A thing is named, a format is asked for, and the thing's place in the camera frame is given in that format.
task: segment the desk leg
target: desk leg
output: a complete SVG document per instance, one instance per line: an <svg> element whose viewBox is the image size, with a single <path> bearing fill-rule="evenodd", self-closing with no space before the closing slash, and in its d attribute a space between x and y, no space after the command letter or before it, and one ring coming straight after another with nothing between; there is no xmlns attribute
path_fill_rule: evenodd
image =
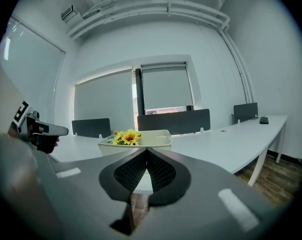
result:
<svg viewBox="0 0 302 240"><path fill-rule="evenodd" d="M280 136L280 143L279 143L279 148L278 148L278 155L277 155L277 159L276 159L276 163L279 163L280 159L281 159L281 155L283 152L283 146L284 146L284 140L285 140L285 131L286 131L286 124L283 126L282 130L281 130L281 136Z"/></svg>
<svg viewBox="0 0 302 240"><path fill-rule="evenodd" d="M258 176L260 175L261 169L262 169L264 161L265 161L267 150L268 150L268 147L260 154L260 156L257 160L257 164L255 165L253 174L249 180L249 183L248 183L249 186L254 186L255 181L257 180Z"/></svg>

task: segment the white pipe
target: white pipe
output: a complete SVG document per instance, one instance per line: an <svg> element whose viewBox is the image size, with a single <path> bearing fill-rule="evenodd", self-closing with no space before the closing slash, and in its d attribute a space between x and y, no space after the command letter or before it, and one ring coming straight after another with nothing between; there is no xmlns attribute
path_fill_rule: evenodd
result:
<svg viewBox="0 0 302 240"><path fill-rule="evenodd" d="M138 15L149 15L149 14L163 14L163 15L167 15L166 8L164 9L164 11L141 11L140 12L140 10L142 10L142 9L136 9L136 10L132 10L132 11L127 11L126 14L123 15L123 16L121 16L121 17L112 17L112 15L111 15L108 18L104 18L102 20L99 20L96 23L90 25L89 27L86 27L86 28L82 29L81 31L79 31L77 34L75 34L71 38L73 40L75 40L78 37L80 37L81 35L83 35L84 33L90 31L91 29L93 29L93 28L95 28L95 27L97 27L99 25L106 24L106 23L109 23L109 22L114 22L114 21L117 21L118 19L120 20L120 19L124 19L126 17L138 16ZM212 23L210 21L207 21L205 19L201 19L201 18L192 16L192 15L188 15L188 14L184 14L184 13L178 13L178 12L171 12L171 15L188 17L188 18L191 18L191 19L195 19L195 20L198 20L198 21L210 24L210 25L215 26L216 28L218 28L218 26L216 24L214 24L214 23Z"/></svg>
<svg viewBox="0 0 302 240"><path fill-rule="evenodd" d="M158 12L164 12L167 13L167 8L166 7L149 7L149 8L140 8L140 9L134 9L134 10L130 10L130 11L126 11L126 12L122 12L119 13L117 15L110 15L107 18L104 18L102 20L99 20L93 24L91 24L90 26L87 26L83 29L79 29L79 31L77 33L75 33L75 35L72 37L72 39L76 39L79 36L81 36L82 34L88 32L89 30L102 25L102 24L107 24L113 21L116 21L118 19L123 19L125 17L131 17L131 16L135 16L135 15L140 15L141 13L146 13L148 12L148 14L152 14L152 12L154 14L158 14ZM204 13L201 12L194 12L192 10L188 10L188 9L174 9L172 10L172 14L175 15L180 15L180 16L184 16L184 17L188 17L188 18L192 18L192 19L200 19L198 17L194 17L193 15L188 16L187 14L195 14L199 17L204 17L204 18L208 18L211 19L212 21L216 22L216 23L222 23L222 21L220 19L214 18L212 16L206 15ZM208 24L212 24L214 26L217 26L216 24L214 24L213 22L210 21L204 21Z"/></svg>
<svg viewBox="0 0 302 240"><path fill-rule="evenodd" d="M106 0L104 2L100 2L99 4L94 5L91 7L85 14L82 15L82 17L86 17L89 14L94 14L102 10L109 9L111 7L114 7L117 3L117 0Z"/></svg>
<svg viewBox="0 0 302 240"><path fill-rule="evenodd" d="M228 15L226 15L225 13L222 13L219 10L210 8L210 7L208 7L206 5L203 5L203 4L199 4L199 3L195 3L195 2L191 2L191 1L185 1L185 0L171 0L171 2L172 2L172 4L196 7L196 8L206 10L206 11L211 12L213 14L217 14L219 16L224 17L225 21L224 21L223 25L221 26L222 30L230 23L230 20L231 20L230 17Z"/></svg>
<svg viewBox="0 0 302 240"><path fill-rule="evenodd" d="M200 16L200 17L204 17L204 18L207 18L213 22L216 22L216 23L220 23L220 24L223 24L223 21L216 18L216 17L213 17L213 16L210 16L208 14L205 14L205 13L202 13L202 12L199 12L199 11L193 11L193 10L189 10L189 9L181 9L181 8L171 8L171 12L176 12L176 13L183 13L183 14L190 14L190 15L197 15L197 16Z"/></svg>
<svg viewBox="0 0 302 240"><path fill-rule="evenodd" d="M246 63L245 63L245 61L244 61L244 59L242 57L242 54L240 53L239 49L237 48L236 44L234 43L233 39L229 36L229 34L226 32L225 35L228 38L228 40L230 41L230 43L232 44L235 52L237 53L237 55L238 55L238 57L240 59L241 64L243 66L243 70L244 70L244 73L245 73L245 76L247 78L248 85L249 85L249 88L250 88L252 102L256 102L254 85L253 85L253 82L252 82L252 79L251 79L251 75L250 75L250 73L247 70L247 65L246 65Z"/></svg>
<svg viewBox="0 0 302 240"><path fill-rule="evenodd" d="M233 57L234 57L234 60L235 60L235 63L240 71L240 76L242 78L242 81L243 81L243 87L244 87L244 92L246 93L246 102L248 103L252 103L252 96L251 96L251 89L250 89L250 86L248 84L248 81L247 81L247 78L246 78L246 74L243 70L243 67L242 67L242 64L241 64L241 61L234 49L234 47L232 46L231 42L229 41L229 39L227 38L227 36L225 35L225 33L223 31L219 31L221 37L224 39L225 43L227 44L227 46L229 47Z"/></svg>
<svg viewBox="0 0 302 240"><path fill-rule="evenodd" d="M176 4L176 5L190 6L190 7L194 7L194 8L200 9L200 10L205 10L205 11L208 11L212 14L224 17L225 18L224 23L223 23L222 20L215 18L216 20L221 21L221 23L222 23L221 29L222 30L230 22L230 17L228 17L226 14L224 14L224 13L218 11L218 10L215 10L213 8L210 8L208 6L205 6L205 5L202 5L202 4L199 4L199 3L195 3L195 2L185 1L185 0L170 0L170 1L171 1L172 5ZM116 5L112 8L106 9L104 11L100 11L97 14L89 17L88 19L81 22L80 24L75 26L73 29L71 29L67 34L69 36L71 36L71 35L75 34L77 31L79 31L82 27L85 27L85 26L89 25L90 23L96 21L97 19L99 19L99 18L101 18L101 17L103 17L107 14L114 14L118 10L124 10L124 9L128 9L128 8L131 8L131 7L141 8L142 6L147 6L147 5L150 5L150 4L151 5L153 5L153 4L165 4L166 5L167 3L168 3L168 0L144 0L144 1L132 2L132 3L124 4L124 5L119 5L119 6Z"/></svg>
<svg viewBox="0 0 302 240"><path fill-rule="evenodd" d="M162 4L166 4L167 0L163 0L161 1ZM152 5L152 4L159 4L159 2L157 0L144 0L144 1L136 1L136 2L132 2L132 3L127 3L124 5L116 5L112 8L106 9L104 11L100 11L99 13L91 16L90 18L86 19L85 21L81 22L79 25L75 26L73 29L71 29L67 34L70 36L72 34L74 34L76 31L78 31L80 28L88 25L89 23L99 19L100 17L103 17L107 14L114 14L116 11L118 10L124 10L124 9L128 9L131 7L138 7L141 8L142 6L146 6L146 5Z"/></svg>
<svg viewBox="0 0 302 240"><path fill-rule="evenodd" d="M153 10L154 8L158 9L158 11L155 11L154 13L162 11L165 14L167 14L165 7L152 7L151 9L150 8L134 9L134 10L126 11L126 12L123 12L123 13L120 13L120 14L117 14L117 15L110 15L109 17L104 18L102 20L99 20L96 23L93 23L90 26L87 26L84 29L80 30L78 33L76 33L72 37L72 39L75 40L79 36L83 35L84 33L88 32L89 30L91 30L91 29L93 29L93 28L95 28L95 27L97 27L99 25L106 24L106 23L109 23L109 22L114 22L114 21L116 21L118 19L123 19L125 17L129 17L130 14L135 14L136 13L137 15L139 15L139 14L145 13L145 12L150 13L151 10Z"/></svg>

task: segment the desk partition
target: desk partition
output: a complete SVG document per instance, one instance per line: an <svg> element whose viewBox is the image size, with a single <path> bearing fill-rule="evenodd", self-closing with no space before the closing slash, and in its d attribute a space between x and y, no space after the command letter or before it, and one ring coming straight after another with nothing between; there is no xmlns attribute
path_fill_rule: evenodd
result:
<svg viewBox="0 0 302 240"><path fill-rule="evenodd" d="M257 102L234 106L234 123L245 122L259 115Z"/></svg>
<svg viewBox="0 0 302 240"><path fill-rule="evenodd" d="M168 130L171 135L189 134L211 128L210 110L200 109L137 117L139 131Z"/></svg>
<svg viewBox="0 0 302 240"><path fill-rule="evenodd" d="M89 119L72 121L73 134L78 136L99 138L101 134L103 138L111 135L110 119Z"/></svg>

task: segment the black mesh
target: black mesh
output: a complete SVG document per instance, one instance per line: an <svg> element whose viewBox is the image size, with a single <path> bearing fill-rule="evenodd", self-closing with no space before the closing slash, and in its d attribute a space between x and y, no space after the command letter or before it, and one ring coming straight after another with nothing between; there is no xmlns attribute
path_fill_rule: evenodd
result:
<svg viewBox="0 0 302 240"><path fill-rule="evenodd" d="M146 153L138 155L115 170L115 179L126 189L133 192L145 173L146 161Z"/></svg>
<svg viewBox="0 0 302 240"><path fill-rule="evenodd" d="M151 176L154 192L169 185L176 175L175 169L169 163L158 158L151 152L148 154L147 170Z"/></svg>

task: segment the wooden floor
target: wooden floor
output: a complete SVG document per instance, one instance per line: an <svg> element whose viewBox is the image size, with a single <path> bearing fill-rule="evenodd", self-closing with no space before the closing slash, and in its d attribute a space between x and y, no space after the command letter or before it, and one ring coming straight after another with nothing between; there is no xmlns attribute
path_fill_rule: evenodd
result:
<svg viewBox="0 0 302 240"><path fill-rule="evenodd" d="M267 155L261 173L254 185L275 207L282 207L294 198L302 181L302 166L281 160L275 163L275 158ZM256 161L251 162L235 175L243 181L249 181ZM133 194L131 207L134 226L137 227L147 215L147 194Z"/></svg>

